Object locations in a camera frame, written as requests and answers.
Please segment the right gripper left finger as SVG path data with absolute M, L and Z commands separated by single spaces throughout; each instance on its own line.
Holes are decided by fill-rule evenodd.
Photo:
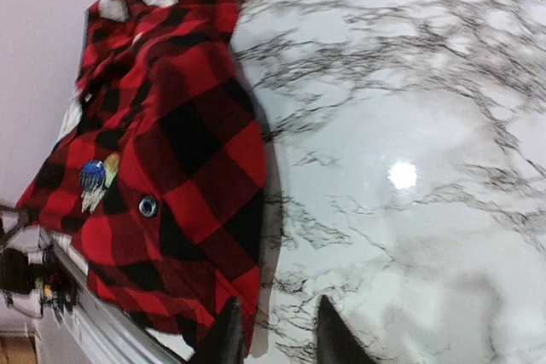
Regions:
M 242 364 L 246 351 L 241 301 L 231 298 L 214 326 L 211 363 Z

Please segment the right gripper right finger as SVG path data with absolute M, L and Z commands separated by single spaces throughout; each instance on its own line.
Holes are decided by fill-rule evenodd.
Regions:
M 375 364 L 327 296 L 318 304 L 316 339 L 318 364 Z

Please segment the red black plaid shirt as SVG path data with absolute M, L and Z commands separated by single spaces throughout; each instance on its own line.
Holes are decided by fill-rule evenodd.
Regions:
M 229 51 L 236 0 L 99 0 L 78 75 L 82 116 L 18 207 L 68 234 L 88 287 L 136 324 L 196 347 L 231 298 L 253 335 L 266 163 L 261 129 Z M 93 213 L 79 172 L 120 156 Z M 146 218 L 143 196 L 158 203 Z

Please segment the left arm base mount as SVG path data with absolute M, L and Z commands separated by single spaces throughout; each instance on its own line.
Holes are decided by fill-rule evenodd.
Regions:
M 75 281 L 57 260 L 54 247 L 39 247 L 36 253 L 39 262 L 33 262 L 29 253 L 18 250 L 9 242 L 19 233 L 30 227 L 28 211 L 2 204 L 1 215 L 15 217 L 15 225 L 1 230 L 1 295 L 8 309 L 27 318 L 41 320 L 44 310 L 52 310 L 58 324 L 64 322 L 65 315 L 71 315 L 77 303 L 78 288 Z M 14 297 L 29 297 L 38 294 L 39 313 L 37 315 L 15 304 Z

